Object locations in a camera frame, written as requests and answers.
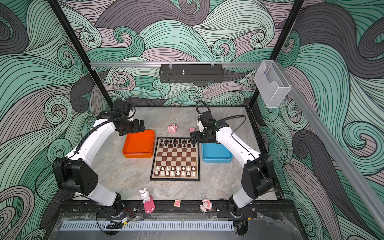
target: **black metal pole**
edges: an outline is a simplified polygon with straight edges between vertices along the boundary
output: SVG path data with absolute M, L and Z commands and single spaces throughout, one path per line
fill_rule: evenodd
M 288 18 L 285 21 L 283 30 L 281 31 L 281 34 L 279 38 L 277 39 L 277 43 L 275 45 L 275 48 L 272 51 L 271 56 L 269 57 L 269 60 L 276 60 L 277 56 L 279 55 L 281 48 L 283 47 L 285 40 L 287 39 L 289 33 L 291 32 L 291 29 L 293 27 L 293 24 L 295 23 L 295 20 L 297 18 L 297 15 L 300 12 L 300 9 L 304 3 L 304 0 L 296 0 L 292 6 L 291 12 L 288 15 Z M 256 102 L 257 97 L 259 96 L 258 89 L 255 90 L 253 93 L 253 96 L 251 98 L 251 101 L 249 102 L 248 107 L 252 108 Z
M 101 81 L 99 75 L 95 70 L 92 69 L 90 64 L 90 59 L 88 58 L 86 52 L 82 48 L 79 39 L 76 37 L 76 34 L 74 33 L 68 19 L 65 17 L 63 10 L 61 9 L 59 3 L 57 0 L 48 0 L 49 5 L 51 6 L 53 12 L 55 13 L 57 19 L 59 20 L 60 24 L 62 25 L 64 31 L 67 33 L 69 39 L 71 40 L 74 48 L 76 49 L 77 53 L 80 56 L 80 59 L 85 64 L 89 74 L 91 75 L 93 81 L 95 82 L 96 86 L 100 89 L 101 94 L 105 98 L 105 101 L 109 105 L 110 108 L 112 108 L 112 99 L 109 96 L 107 90 L 105 89 L 103 82 Z

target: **plastic tray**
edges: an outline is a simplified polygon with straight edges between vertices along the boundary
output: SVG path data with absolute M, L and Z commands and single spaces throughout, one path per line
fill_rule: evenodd
M 122 153 L 126 158 L 150 158 L 153 157 L 155 145 L 155 131 L 145 130 L 133 134 L 127 134 Z
M 222 144 L 203 143 L 202 148 L 205 163 L 230 163 L 233 159 L 232 153 Z

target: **wave pattern wallpaper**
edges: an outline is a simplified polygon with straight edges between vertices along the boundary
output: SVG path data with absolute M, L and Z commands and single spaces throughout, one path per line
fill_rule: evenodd
M 48 2 L 0 1 L 0 239 L 44 237 L 58 204 L 36 195 L 36 177 L 78 144 L 104 108 Z M 45 199 L 69 197 L 51 168 L 37 186 Z
M 279 54 L 292 82 L 384 200 L 384 1 L 305 6 Z M 289 95 L 257 123 L 310 239 L 384 234 Z
M 311 0 L 313 4 L 321 0 Z M 268 59 L 294 0 L 59 0 L 91 61 Z M 112 99 L 135 105 L 248 105 L 256 69 L 224 82 L 161 83 L 159 68 L 99 68 Z

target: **metal grate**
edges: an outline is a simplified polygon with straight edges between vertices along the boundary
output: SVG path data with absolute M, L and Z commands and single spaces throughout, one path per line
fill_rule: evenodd
M 98 221 L 103 230 L 109 221 Z M 99 230 L 95 220 L 64 221 L 60 231 Z M 234 231 L 232 221 L 140 221 L 129 222 L 121 230 L 125 231 Z

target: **black cable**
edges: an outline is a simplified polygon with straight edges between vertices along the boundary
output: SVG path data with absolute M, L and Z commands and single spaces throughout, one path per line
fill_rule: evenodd
M 263 172 L 260 171 L 260 173 L 262 174 L 262 176 L 264 177 L 265 181 L 269 184 L 269 186 L 271 186 L 273 189 L 275 189 L 276 191 L 279 191 L 279 192 L 282 192 L 284 194 L 288 194 L 288 195 L 294 195 L 294 193 L 292 191 L 288 191 L 288 190 L 282 190 L 282 189 L 278 189 L 278 188 L 275 188 L 274 186 L 272 186 L 272 184 L 270 184 L 266 177 L 264 176 Z
M 64 160 L 62 160 L 62 161 L 60 161 L 60 162 L 64 162 L 64 161 L 70 159 L 71 157 L 66 158 L 66 159 L 64 159 Z M 60 162 L 52 163 L 52 164 L 46 166 L 45 168 L 43 168 L 43 170 L 37 175 L 37 178 L 35 179 L 35 191 L 36 191 L 36 195 L 37 195 L 41 200 L 43 200 L 43 201 L 46 201 L 46 202 L 64 202 L 64 201 L 72 200 L 72 199 L 74 199 L 75 197 L 84 197 L 84 195 L 79 195 L 79 196 L 71 197 L 71 198 L 68 198 L 68 199 L 60 200 L 60 201 L 51 201 L 51 200 L 46 200 L 46 199 L 44 199 L 44 198 L 43 198 L 42 196 L 40 196 L 40 194 L 37 192 L 37 180 L 39 179 L 40 175 L 44 172 L 45 169 L 51 167 L 53 164 L 60 163 Z

